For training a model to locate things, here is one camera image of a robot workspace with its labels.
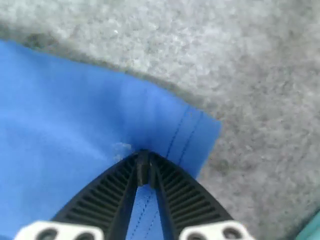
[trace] fabric fold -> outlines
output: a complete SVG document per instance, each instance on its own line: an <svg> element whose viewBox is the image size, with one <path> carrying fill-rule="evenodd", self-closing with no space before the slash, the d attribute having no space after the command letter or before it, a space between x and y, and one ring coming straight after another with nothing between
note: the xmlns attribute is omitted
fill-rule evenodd
<svg viewBox="0 0 320 240"><path fill-rule="evenodd" d="M195 177L220 128L150 82L0 41L0 236L51 219L140 149ZM127 240L163 239L157 208L153 190L139 188Z"/></svg>

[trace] stitching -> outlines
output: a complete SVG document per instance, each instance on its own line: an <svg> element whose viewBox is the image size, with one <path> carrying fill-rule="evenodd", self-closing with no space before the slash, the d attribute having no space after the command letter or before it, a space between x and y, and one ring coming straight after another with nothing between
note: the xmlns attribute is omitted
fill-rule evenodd
<svg viewBox="0 0 320 240"><path fill-rule="evenodd" d="M174 144L174 141L175 141L175 139L177 137L177 134L178 134L178 132L180 130L180 127L181 127L182 123L184 122L184 119L186 118L186 115L187 115L187 112L189 111L189 108L190 108L190 106L188 106L184 111L183 117L181 118L181 120L180 120L180 122L178 124L178 127L176 128L175 133L173 134L173 137L172 137L171 142L169 144L168 152L166 153L165 158L168 158L168 156L169 156L171 147Z"/></svg>
<svg viewBox="0 0 320 240"><path fill-rule="evenodd" d="M154 224L154 222L155 222L155 219L156 219L156 216L157 216L158 212L159 212L159 210L157 210L157 211L155 212L155 214L154 214L154 216L153 216L153 219L152 219L152 221L151 221L151 224L150 224L150 226L149 226L149 228L148 228L148 231L147 231L146 234L145 234L144 239L147 239L148 234L149 234L149 232L150 232L150 230L151 230L151 228L152 228L152 226L153 226L153 224Z"/></svg>
<svg viewBox="0 0 320 240"><path fill-rule="evenodd" d="M133 232L132 232L132 234L131 234L130 240L132 240L132 238L134 237L134 235L135 235L135 233L136 233L136 230L137 230L137 228L138 228L138 226L139 226L139 224L140 224L140 222L141 222L142 217L144 216L146 207L147 207L147 205L148 205L148 203L149 203L149 201L150 201L151 196L152 196L152 195L150 194L149 197L148 197L148 199L146 200L146 203L145 203L144 206L143 206L143 209L142 209L142 211L141 211L141 213L140 213L138 222L136 223L136 226L135 226L135 228L134 228L134 230L133 230Z"/></svg>
<svg viewBox="0 0 320 240"><path fill-rule="evenodd" d="M181 162L182 162L182 158L183 158L185 152L187 151L188 145L189 145L192 137L194 136L194 134L195 134L195 132L196 132L196 130L197 130L197 128L198 128L198 125L199 125L201 119L203 118L203 115L204 115L204 113L201 112L198 121L196 121L196 123L195 123L195 125L194 125L194 127L193 127L193 130L192 130L192 132L190 133L190 136L189 136L188 140L186 141L186 143L185 143L185 145L184 145L184 147L183 147L183 149L182 149L181 157L179 158L179 161L178 161L178 164L177 164L178 166L179 166L179 165L181 164ZM153 226L153 224L154 224L154 220L156 219L156 216L157 216L158 212L159 212L159 211L157 210L156 213L154 214L153 219L152 219L152 222L151 222L151 224L150 224L150 226L149 226L149 228L148 228L148 231L146 232L146 235L145 235L145 238L144 238L144 239L147 239L147 236L148 236L148 234L149 234L149 232L150 232L150 230L151 230L151 228L152 228L152 226Z"/></svg>
<svg viewBox="0 0 320 240"><path fill-rule="evenodd" d="M181 127L184 119L186 118L186 115L187 115L187 112L188 112L189 108L190 108L190 106L188 105L187 108L185 109L184 113L183 113L183 116L182 116L182 118L181 118L181 120L180 120L180 122L179 122L179 124L178 124L178 126L177 126L177 128L176 128L176 130L175 130L175 132L174 132L174 134L173 134L173 137L172 137L171 142L170 142L169 147L168 147L168 151L167 151L167 153L166 153L166 157L168 157L168 155L169 155L169 153L170 153L171 147L172 147L172 145L173 145L173 143L174 143L174 141L175 141L175 139L176 139L176 137L177 137L177 134L178 134L178 132L179 132L179 130L180 130L180 127ZM149 201L150 201L151 196L152 196L152 193L150 193L150 195L148 196L148 199L147 199L146 203L144 204L143 209L141 210L141 213L140 213L138 222L136 223L135 228L134 228L134 230L132 231L130 240L132 240L132 239L134 238L134 235L135 235L135 233L136 233L136 231L137 231L137 228L139 227L139 224L140 224L140 222L141 222L141 219L142 219L143 216L145 215L144 213L145 213L145 211L146 211L146 208L147 208L147 206L148 206L148 203L149 203ZM146 235L148 235L151 227L152 227L152 226L149 227L149 230L147 231Z"/></svg>
<svg viewBox="0 0 320 240"><path fill-rule="evenodd" d="M179 165L181 164L181 162L182 162L182 158L184 157L185 152L186 152L187 149L188 149L189 143L191 142L191 139L193 138L193 136L194 136L194 134L195 134L195 132L196 132L196 130L197 130L197 128L198 128L198 125L199 125L199 123L200 123L200 121L201 121L201 119L202 119L202 117L203 117L203 115L204 115L204 113L201 112L198 121L197 121L196 124L194 125L193 130L192 130L192 132L190 133L190 136L189 136L188 140L186 141L186 143L185 143L185 145L184 145L184 147L183 147L183 149L182 149L182 153L181 153L181 157L180 157L179 162L178 162L178 166L179 166Z"/></svg>

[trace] gray felt surface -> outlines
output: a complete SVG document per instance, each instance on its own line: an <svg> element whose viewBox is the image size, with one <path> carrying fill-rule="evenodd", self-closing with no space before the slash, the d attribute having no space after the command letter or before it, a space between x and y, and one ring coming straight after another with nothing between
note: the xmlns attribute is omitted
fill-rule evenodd
<svg viewBox="0 0 320 240"><path fill-rule="evenodd" d="M222 120L200 182L258 239L290 239L320 207L319 13L318 0L1 0L0 37Z"/></svg>

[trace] teal object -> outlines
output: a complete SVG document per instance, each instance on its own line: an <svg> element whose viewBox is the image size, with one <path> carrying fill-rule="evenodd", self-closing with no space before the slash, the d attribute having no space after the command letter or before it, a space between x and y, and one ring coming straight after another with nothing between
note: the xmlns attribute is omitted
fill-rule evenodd
<svg viewBox="0 0 320 240"><path fill-rule="evenodd" d="M298 234L295 240L320 240L320 212Z"/></svg>

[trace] white plastic part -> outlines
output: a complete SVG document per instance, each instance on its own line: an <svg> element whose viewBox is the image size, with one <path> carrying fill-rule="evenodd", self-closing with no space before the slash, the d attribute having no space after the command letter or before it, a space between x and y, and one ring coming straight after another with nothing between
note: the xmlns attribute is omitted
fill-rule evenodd
<svg viewBox="0 0 320 240"><path fill-rule="evenodd" d="M47 238L43 237L43 239L41 239L41 235L47 230L49 230L49 232L55 231L56 236L54 238L47 236ZM14 240L76 240L79 236L83 236L84 234L87 234L87 236L92 236L91 238L87 239L104 239L104 233L98 227L55 221L36 221L21 228Z"/></svg>
<svg viewBox="0 0 320 240"><path fill-rule="evenodd" d="M221 221L182 230L179 240L255 240L237 221Z"/></svg>

